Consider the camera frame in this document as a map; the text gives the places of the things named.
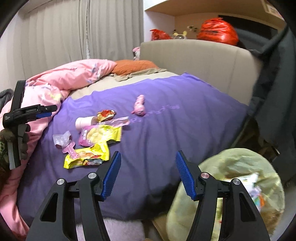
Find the gloved left hand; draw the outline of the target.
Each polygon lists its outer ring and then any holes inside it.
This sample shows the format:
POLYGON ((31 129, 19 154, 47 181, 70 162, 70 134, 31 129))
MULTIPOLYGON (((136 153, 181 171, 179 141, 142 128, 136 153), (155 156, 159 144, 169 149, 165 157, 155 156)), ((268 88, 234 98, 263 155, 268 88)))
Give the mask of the gloved left hand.
MULTIPOLYGON (((8 157, 8 141, 13 141, 15 139, 15 135, 7 128, 1 130, 1 170, 7 172, 9 170, 9 157, 8 157)), ((24 133, 23 142, 21 144, 21 158, 23 160, 28 157, 28 141, 29 134, 27 132, 24 133)))

